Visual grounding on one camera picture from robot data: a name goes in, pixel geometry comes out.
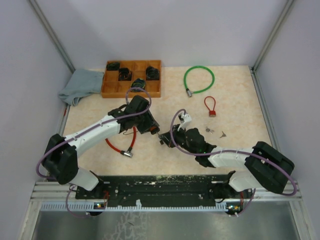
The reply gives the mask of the orange black padlock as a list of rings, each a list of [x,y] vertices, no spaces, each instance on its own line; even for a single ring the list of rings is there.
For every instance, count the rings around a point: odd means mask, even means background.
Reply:
[[[160,128],[158,126],[152,126],[150,129],[149,129],[149,132],[152,134],[152,135],[155,135],[155,134],[158,134],[160,131]]]

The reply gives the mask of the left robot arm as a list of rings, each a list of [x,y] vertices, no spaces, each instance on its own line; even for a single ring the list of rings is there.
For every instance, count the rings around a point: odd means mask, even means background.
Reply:
[[[140,134],[157,134],[160,125],[152,116],[150,106],[150,101],[136,95],[89,127],[67,136],[53,135],[39,164],[59,184],[75,185],[95,199],[101,197],[104,192],[102,181],[92,171],[79,167],[78,158],[101,141],[133,127]]]

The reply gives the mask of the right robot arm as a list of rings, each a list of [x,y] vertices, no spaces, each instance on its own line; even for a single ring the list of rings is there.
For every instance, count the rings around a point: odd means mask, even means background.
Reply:
[[[294,182],[291,177],[294,163],[264,141],[249,148],[226,149],[206,142],[197,128],[186,130],[178,124],[160,134],[159,139],[169,148],[178,147],[194,156],[203,167],[234,169],[223,185],[223,192],[229,198],[235,198],[243,190],[256,188],[282,195],[287,183]]]

